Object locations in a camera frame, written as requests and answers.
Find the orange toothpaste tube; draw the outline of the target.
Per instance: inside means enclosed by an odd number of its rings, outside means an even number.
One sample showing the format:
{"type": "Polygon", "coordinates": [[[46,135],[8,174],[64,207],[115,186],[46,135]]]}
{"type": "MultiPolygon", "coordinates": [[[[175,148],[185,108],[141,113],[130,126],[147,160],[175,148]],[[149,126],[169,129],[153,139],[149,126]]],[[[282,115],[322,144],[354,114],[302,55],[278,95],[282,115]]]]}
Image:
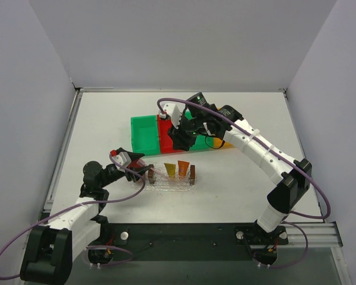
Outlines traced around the orange toothpaste tube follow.
{"type": "Polygon", "coordinates": [[[187,175],[190,163],[188,161],[178,160],[178,175],[180,179],[184,179],[187,175]]]}

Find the yellow toothpaste tube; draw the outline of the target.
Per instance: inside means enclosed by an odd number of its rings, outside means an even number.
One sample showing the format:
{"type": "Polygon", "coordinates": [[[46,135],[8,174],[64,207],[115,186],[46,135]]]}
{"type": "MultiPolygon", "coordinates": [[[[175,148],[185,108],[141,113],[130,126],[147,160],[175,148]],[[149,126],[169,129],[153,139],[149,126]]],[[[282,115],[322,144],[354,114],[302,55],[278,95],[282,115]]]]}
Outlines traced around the yellow toothpaste tube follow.
{"type": "Polygon", "coordinates": [[[164,163],[167,175],[170,179],[176,178],[176,165],[173,163],[164,163]]]}

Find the clear textured glass tray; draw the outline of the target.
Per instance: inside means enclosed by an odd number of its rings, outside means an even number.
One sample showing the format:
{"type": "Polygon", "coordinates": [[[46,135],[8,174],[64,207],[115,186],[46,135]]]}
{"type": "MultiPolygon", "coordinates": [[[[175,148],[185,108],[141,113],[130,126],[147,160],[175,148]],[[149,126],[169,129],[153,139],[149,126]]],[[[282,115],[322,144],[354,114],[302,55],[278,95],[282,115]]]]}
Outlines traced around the clear textured glass tray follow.
{"type": "MultiPolygon", "coordinates": [[[[164,163],[154,163],[153,164],[157,170],[163,172],[167,175],[166,168],[164,163]]],[[[184,179],[180,179],[178,175],[178,164],[176,164],[176,178],[175,179],[164,179],[163,177],[157,175],[155,173],[155,184],[151,185],[148,181],[148,172],[142,177],[145,181],[145,191],[168,191],[168,192],[187,192],[195,187],[197,183],[197,175],[196,181],[194,185],[189,184],[189,175],[190,175],[190,166],[187,171],[187,175],[184,179]]]]}

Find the pink plastic cup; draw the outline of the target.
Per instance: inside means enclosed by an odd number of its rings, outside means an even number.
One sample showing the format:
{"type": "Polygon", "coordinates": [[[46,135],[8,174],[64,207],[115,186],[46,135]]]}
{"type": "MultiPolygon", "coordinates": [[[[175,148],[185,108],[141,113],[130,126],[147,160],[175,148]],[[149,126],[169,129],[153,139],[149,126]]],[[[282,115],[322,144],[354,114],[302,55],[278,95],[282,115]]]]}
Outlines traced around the pink plastic cup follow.
{"type": "MultiPolygon", "coordinates": [[[[131,170],[131,171],[133,171],[133,172],[135,172],[135,173],[137,173],[137,174],[139,174],[140,176],[144,176],[144,173],[145,173],[145,171],[144,171],[144,166],[139,166],[138,164],[137,164],[137,162],[138,161],[133,161],[129,166],[128,166],[128,169],[129,170],[131,170]]],[[[137,175],[135,175],[135,174],[133,174],[133,173],[131,173],[131,172],[128,172],[127,174],[126,174],[126,177],[127,177],[127,180],[129,181],[129,182],[133,182],[133,183],[136,183],[136,182],[138,182],[139,180],[140,180],[140,177],[138,177],[137,175]]]]}

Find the white toothbrush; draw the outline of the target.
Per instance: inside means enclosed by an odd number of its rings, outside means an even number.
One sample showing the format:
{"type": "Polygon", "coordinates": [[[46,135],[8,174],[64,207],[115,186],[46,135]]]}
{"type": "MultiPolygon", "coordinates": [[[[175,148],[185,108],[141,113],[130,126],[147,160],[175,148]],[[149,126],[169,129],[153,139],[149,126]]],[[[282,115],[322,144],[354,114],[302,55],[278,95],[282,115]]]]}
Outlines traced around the white toothbrush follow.
{"type": "Polygon", "coordinates": [[[169,176],[165,175],[163,172],[157,170],[157,168],[155,166],[153,166],[152,164],[148,164],[146,163],[143,159],[139,159],[137,164],[139,166],[151,166],[151,170],[156,173],[157,175],[163,177],[164,179],[170,179],[169,176]]]}

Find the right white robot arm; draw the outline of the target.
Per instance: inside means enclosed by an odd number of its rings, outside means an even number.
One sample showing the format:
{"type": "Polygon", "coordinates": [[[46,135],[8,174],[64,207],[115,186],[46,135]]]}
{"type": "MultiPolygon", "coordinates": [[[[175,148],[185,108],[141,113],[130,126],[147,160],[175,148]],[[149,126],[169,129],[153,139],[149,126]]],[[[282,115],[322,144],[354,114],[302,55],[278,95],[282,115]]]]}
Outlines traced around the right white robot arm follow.
{"type": "Polygon", "coordinates": [[[213,137],[231,144],[251,159],[275,185],[267,196],[266,209],[256,221],[264,232],[273,232],[309,190],[311,163],[283,153],[229,105],[217,108],[202,93],[197,93],[182,102],[191,114],[187,118],[177,107],[179,102],[159,105],[160,116],[172,123],[168,135],[173,149],[189,151],[198,136],[213,137]]]}

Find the red plastic bin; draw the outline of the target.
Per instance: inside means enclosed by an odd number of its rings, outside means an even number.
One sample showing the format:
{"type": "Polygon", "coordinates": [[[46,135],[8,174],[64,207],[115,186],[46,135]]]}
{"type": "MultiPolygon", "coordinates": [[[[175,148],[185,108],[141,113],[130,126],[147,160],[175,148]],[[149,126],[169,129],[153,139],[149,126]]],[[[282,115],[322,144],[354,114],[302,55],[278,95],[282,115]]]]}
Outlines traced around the red plastic bin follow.
{"type": "Polygon", "coordinates": [[[171,154],[171,153],[182,152],[182,150],[174,150],[173,149],[173,141],[168,135],[168,132],[172,126],[173,125],[172,125],[171,120],[161,119],[160,116],[157,115],[157,128],[158,128],[161,154],[171,154]]]}

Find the right green plastic bin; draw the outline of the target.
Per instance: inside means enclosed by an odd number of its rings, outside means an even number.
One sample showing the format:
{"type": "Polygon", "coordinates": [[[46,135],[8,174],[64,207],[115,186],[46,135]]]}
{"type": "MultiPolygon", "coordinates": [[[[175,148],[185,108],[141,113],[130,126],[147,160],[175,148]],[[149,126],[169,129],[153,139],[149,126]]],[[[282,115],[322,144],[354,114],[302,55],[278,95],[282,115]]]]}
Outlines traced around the right green plastic bin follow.
{"type": "MultiPolygon", "coordinates": [[[[185,115],[185,117],[187,117],[188,119],[194,118],[191,112],[188,110],[184,110],[183,115],[185,115]]],[[[190,148],[190,150],[204,150],[213,147],[213,145],[214,143],[212,138],[209,138],[208,136],[204,135],[199,135],[198,137],[196,137],[196,143],[192,148],[190,148]]]]}

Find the green plastic bin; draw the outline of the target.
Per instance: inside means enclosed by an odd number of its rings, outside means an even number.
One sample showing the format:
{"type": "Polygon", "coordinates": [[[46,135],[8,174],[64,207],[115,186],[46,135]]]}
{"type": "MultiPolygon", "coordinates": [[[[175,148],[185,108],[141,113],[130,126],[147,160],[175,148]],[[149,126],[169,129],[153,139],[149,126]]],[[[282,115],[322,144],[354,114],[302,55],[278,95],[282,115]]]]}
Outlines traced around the green plastic bin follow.
{"type": "MultiPolygon", "coordinates": [[[[194,118],[191,112],[188,110],[184,110],[183,115],[185,115],[185,117],[187,117],[188,119],[194,118]]],[[[208,136],[204,135],[199,135],[198,137],[196,137],[196,143],[192,148],[190,148],[190,150],[204,150],[213,147],[213,145],[214,143],[212,138],[209,138],[208,136]]]]}
{"type": "Polygon", "coordinates": [[[146,156],[160,154],[156,115],[131,118],[131,143],[135,153],[146,156]]]}

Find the left green plastic bin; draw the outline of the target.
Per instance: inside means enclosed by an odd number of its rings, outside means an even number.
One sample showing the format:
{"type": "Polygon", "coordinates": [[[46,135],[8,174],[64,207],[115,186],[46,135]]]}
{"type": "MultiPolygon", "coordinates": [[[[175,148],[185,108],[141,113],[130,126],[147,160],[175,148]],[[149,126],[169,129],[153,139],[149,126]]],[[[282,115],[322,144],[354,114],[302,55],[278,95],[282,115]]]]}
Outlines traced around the left green plastic bin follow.
{"type": "Polygon", "coordinates": [[[146,156],[160,154],[156,115],[131,118],[131,143],[135,153],[146,156]]]}

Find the orange plastic bin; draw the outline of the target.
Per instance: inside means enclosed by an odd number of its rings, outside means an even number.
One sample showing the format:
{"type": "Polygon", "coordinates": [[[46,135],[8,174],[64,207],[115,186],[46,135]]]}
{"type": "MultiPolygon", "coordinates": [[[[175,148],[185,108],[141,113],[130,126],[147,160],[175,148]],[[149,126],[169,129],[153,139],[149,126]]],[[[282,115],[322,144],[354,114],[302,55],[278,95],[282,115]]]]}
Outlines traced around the orange plastic bin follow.
{"type": "MultiPolygon", "coordinates": [[[[237,112],[230,105],[224,105],[218,109],[217,112],[232,122],[235,122],[239,118],[237,112]]],[[[212,133],[212,136],[214,137],[214,148],[231,147],[229,142],[223,140],[225,132],[230,131],[231,129],[231,124],[215,116],[215,131],[212,133]]]]}

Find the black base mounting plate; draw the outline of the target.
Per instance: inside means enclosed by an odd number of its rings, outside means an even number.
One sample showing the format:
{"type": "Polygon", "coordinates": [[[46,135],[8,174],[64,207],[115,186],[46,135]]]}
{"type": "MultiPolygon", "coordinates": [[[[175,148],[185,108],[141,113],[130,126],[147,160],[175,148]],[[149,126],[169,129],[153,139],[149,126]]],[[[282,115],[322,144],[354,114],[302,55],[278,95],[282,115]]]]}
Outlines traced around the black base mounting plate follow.
{"type": "Polygon", "coordinates": [[[111,223],[104,249],[88,250],[91,263],[135,261],[276,260],[277,246],[287,245],[284,226],[265,233],[255,223],[111,223]]]}

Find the aluminium table edge rail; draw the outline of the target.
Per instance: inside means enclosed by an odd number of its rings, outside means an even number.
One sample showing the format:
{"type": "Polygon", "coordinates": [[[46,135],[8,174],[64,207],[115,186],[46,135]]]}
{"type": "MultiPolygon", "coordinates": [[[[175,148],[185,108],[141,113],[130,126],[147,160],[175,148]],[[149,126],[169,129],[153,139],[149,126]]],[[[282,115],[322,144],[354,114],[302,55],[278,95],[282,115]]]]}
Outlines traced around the aluminium table edge rail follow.
{"type": "MultiPolygon", "coordinates": [[[[158,113],[157,100],[163,97],[188,99],[196,91],[117,91],[114,89],[80,89],[77,97],[79,110],[84,114],[108,114],[130,118],[158,113]]],[[[283,118],[289,114],[282,92],[211,92],[202,93],[208,103],[221,107],[230,105],[247,120],[254,122],[268,118],[283,118]]]]}

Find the front aluminium rail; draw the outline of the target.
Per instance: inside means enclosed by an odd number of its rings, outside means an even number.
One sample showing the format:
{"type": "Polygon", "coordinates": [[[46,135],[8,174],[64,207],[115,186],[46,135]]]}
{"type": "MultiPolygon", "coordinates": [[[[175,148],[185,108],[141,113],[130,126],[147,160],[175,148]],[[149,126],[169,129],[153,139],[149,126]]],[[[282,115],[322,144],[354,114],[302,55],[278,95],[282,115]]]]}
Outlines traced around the front aluminium rail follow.
{"type": "Polygon", "coordinates": [[[281,246],[333,247],[342,245],[335,223],[291,224],[286,221],[279,226],[285,227],[288,238],[288,244],[281,246]]]}

